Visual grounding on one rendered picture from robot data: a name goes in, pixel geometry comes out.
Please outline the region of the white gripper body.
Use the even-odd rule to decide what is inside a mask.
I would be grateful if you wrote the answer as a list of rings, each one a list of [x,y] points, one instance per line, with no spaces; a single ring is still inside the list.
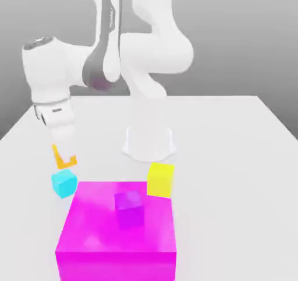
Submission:
[[[47,127],[62,160],[70,160],[75,155],[75,122],[50,122]]]

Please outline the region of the small cyan cube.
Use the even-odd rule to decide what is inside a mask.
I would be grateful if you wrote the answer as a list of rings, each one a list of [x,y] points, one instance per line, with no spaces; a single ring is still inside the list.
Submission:
[[[51,176],[52,187],[60,198],[66,198],[75,193],[77,177],[69,169],[64,169]]]

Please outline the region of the small purple cube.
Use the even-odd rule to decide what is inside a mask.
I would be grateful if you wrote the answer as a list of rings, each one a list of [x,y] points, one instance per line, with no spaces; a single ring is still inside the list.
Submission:
[[[114,202],[120,228],[140,227],[144,224],[144,204],[138,191],[118,192],[114,195]]]

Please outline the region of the small yellow cube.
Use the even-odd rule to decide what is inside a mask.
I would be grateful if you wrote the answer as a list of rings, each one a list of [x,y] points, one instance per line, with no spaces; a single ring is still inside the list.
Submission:
[[[174,171],[173,164],[152,163],[147,174],[147,195],[170,198]]]

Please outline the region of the large magenta box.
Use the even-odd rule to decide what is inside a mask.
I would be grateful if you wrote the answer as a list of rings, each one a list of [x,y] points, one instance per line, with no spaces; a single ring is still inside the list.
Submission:
[[[114,195],[138,191],[144,224],[120,228]],[[169,198],[144,181],[82,181],[55,251],[61,281],[175,281],[176,241]]]

